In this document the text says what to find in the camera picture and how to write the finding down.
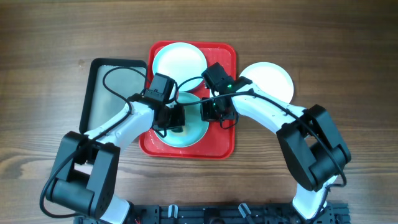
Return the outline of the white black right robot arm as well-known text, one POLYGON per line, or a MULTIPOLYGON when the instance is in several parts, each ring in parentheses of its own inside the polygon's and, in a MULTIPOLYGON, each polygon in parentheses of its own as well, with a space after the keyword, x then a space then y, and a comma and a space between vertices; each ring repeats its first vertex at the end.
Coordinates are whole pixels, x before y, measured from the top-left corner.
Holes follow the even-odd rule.
POLYGON ((202 98, 200 104, 205 119, 247 116, 277 136, 297 182, 292 205, 304 220, 313 223, 321 217, 330 189, 347 184, 343 169, 351 153, 324 107, 306 109, 285 103, 256 84, 228 84, 218 95, 202 98))

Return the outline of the green yellow sponge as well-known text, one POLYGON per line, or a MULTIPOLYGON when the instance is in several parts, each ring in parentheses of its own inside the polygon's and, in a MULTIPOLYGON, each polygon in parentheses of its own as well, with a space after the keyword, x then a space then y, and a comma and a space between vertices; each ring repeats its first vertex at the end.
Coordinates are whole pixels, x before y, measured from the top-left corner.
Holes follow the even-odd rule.
POLYGON ((174 132, 174 133, 182 133, 182 132, 184 132, 184 126, 172 127, 172 128, 170 128, 170 131, 174 132))

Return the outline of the white plate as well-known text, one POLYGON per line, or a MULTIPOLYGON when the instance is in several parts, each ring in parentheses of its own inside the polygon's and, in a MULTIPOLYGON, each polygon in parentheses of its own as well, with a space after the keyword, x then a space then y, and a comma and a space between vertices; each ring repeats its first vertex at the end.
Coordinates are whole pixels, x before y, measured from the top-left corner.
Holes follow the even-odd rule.
POLYGON ((262 91, 285 103, 294 96, 291 76, 280 66, 270 62, 257 62, 246 67, 239 75, 252 80, 262 91))

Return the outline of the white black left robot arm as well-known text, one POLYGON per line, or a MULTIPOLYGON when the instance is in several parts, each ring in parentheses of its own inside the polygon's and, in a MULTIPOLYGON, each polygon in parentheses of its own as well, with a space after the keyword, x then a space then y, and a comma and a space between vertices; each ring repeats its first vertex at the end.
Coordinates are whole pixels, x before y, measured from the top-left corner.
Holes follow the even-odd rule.
POLYGON ((131 221, 132 203, 114 195, 122 150, 150 129, 166 131, 184 125, 185 116, 183 106, 169 106, 166 95, 152 98, 135 94, 124 101, 124 108, 100 127, 85 134, 70 131, 64 135, 39 198, 46 216, 58 217, 45 208, 48 200, 72 210, 64 218, 131 221))

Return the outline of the turquoise plate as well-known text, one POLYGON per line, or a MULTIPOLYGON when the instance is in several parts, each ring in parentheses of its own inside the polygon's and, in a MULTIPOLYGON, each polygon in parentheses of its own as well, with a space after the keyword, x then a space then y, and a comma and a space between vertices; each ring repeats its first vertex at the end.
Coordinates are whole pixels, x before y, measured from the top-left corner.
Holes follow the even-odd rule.
POLYGON ((162 138, 156 133, 156 136, 166 145, 172 147, 188 147, 201 140, 206 134, 209 122, 201 120, 200 105, 184 106, 185 126, 184 132, 174 133, 169 129, 166 137, 162 138))

